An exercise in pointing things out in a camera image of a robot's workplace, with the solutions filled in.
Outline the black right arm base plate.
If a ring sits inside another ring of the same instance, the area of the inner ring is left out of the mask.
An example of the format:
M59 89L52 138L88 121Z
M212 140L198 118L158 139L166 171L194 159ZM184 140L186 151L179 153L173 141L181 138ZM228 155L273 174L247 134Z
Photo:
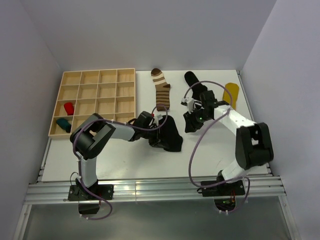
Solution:
M242 180L232 183L224 183L211 188L198 188L197 193L203 197L231 197L244 196L246 194Z

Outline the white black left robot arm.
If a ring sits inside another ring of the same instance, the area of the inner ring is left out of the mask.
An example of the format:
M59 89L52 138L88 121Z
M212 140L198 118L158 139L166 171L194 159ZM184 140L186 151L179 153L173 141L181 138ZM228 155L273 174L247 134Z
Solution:
M73 153L78 161L76 185L79 194L86 200L98 194L97 157L110 139L134 142L143 138L148 140L151 147L167 148L169 145L160 134L160 127L164 125L159 124L161 118L161 115L154 116L143 111L138 118L121 123L94 113L83 122L70 136Z

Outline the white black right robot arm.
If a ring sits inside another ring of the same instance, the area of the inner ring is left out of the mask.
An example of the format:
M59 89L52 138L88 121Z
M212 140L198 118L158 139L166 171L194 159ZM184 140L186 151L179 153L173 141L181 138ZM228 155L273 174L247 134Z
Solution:
M229 194L236 181L242 180L248 172L274 159L274 151L269 127L266 123L257 123L242 116L232 106L224 101L218 101L212 90L200 94L200 106L196 106L193 98L184 97L181 104L187 107L183 114L185 132L195 133L205 122L222 123L235 136L235 158L217 176L215 183L209 185L197 184L191 175L192 161L204 135L197 141L189 160L188 176L193 185L199 188L216 186L222 195Z

